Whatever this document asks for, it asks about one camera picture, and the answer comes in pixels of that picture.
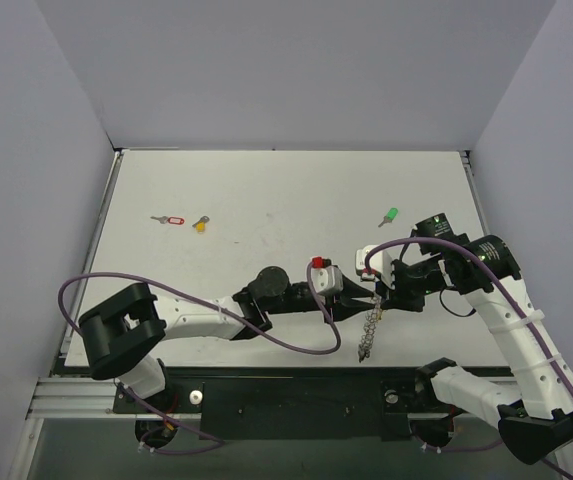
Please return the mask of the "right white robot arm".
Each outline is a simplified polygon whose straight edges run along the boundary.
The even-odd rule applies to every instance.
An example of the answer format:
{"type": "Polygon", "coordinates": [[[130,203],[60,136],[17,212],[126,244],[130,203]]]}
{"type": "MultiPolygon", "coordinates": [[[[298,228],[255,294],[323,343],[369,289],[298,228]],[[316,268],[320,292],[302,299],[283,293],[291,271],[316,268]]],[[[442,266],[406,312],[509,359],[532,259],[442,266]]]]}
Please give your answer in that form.
{"type": "Polygon", "coordinates": [[[408,239],[425,259],[413,265],[390,260],[381,247],[369,268],[390,298],[422,304],[426,296],[453,290],[480,316],[511,374],[513,388],[477,377],[449,359],[418,371],[415,402],[434,409],[455,406],[496,428],[509,451],[532,465],[573,442],[573,372],[532,305],[514,256],[495,235],[471,240],[456,234],[444,214],[418,222],[408,239]]]}

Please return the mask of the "silver spiked keyring disc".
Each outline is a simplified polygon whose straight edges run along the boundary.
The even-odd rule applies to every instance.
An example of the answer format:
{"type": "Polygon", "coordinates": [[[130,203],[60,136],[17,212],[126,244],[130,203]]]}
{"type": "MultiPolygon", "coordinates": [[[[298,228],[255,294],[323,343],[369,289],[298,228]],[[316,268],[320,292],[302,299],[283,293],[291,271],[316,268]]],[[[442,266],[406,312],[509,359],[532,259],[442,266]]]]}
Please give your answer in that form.
{"type": "Polygon", "coordinates": [[[378,323],[383,316],[382,298],[376,295],[373,299],[373,307],[365,316],[363,325],[363,335],[360,339],[357,349],[358,362],[362,363],[371,356],[375,333],[378,323]]]}

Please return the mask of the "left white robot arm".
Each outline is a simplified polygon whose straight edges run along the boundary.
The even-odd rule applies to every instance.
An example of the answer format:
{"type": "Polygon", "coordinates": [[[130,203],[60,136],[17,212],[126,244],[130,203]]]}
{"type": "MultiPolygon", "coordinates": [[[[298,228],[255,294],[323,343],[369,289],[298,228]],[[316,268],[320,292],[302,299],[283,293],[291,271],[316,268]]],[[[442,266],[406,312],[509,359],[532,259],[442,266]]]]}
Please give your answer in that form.
{"type": "Polygon", "coordinates": [[[158,343],[249,340],[271,329],[273,315],[312,311],[335,326],[367,310],[373,296],[321,259],[314,261],[307,281],[293,283],[285,270],[270,266],[234,295],[209,301],[156,295],[139,281],[86,311],[78,325],[92,379],[118,379],[147,410],[158,412],[172,397],[165,368],[151,354],[158,343]]]}

